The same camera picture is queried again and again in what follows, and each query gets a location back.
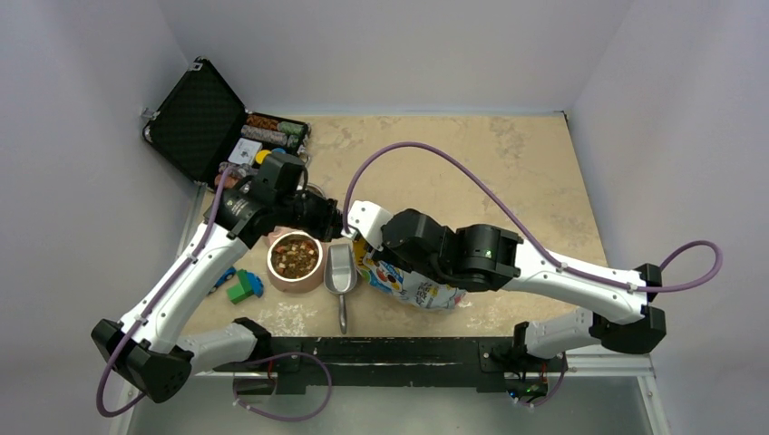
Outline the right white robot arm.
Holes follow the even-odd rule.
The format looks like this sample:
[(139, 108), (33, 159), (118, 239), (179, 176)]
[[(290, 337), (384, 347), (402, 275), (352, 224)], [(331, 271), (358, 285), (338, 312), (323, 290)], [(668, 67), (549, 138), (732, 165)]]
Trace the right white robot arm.
[(509, 346), (489, 353), (514, 371), (530, 369), (567, 350), (593, 344), (625, 354), (650, 353), (666, 336), (665, 313), (641, 292), (644, 276), (589, 266), (597, 281), (548, 262), (517, 233), (487, 224), (453, 230), (406, 209), (377, 218), (363, 236), (373, 256), (406, 272), (468, 292), (512, 291), (546, 296), (575, 311), (544, 322), (522, 322)]

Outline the pet food bag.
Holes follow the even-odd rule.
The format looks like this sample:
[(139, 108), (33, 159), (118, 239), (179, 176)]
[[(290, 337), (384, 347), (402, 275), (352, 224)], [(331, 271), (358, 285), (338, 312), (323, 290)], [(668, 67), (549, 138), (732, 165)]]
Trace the pet food bag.
[(405, 272), (382, 260), (374, 260), (375, 250), (361, 237), (353, 241), (355, 268), (373, 288), (399, 302), (427, 311), (454, 309), (467, 291), (439, 284), (416, 272)]

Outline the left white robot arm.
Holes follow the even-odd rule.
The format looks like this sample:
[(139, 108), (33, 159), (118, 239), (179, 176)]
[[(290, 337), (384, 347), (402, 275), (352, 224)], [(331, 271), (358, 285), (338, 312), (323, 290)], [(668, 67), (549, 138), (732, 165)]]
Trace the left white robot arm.
[(277, 227), (324, 242), (341, 236), (337, 200), (302, 189), (306, 174), (303, 160), (278, 153), (233, 188), (219, 186), (204, 222), (160, 282), (120, 320), (93, 327), (105, 371), (119, 374), (141, 398), (163, 403), (193, 374), (231, 363), (265, 367), (275, 356), (271, 334), (248, 318), (197, 336), (181, 332), (226, 269)]

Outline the metal food scoop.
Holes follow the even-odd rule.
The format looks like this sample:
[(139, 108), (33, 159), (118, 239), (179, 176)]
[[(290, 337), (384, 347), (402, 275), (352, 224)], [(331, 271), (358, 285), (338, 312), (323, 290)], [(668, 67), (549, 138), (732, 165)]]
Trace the metal food scoop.
[(338, 322), (341, 334), (348, 332), (346, 295), (355, 289), (358, 273), (350, 245), (331, 245), (327, 249), (324, 285), (338, 302)]

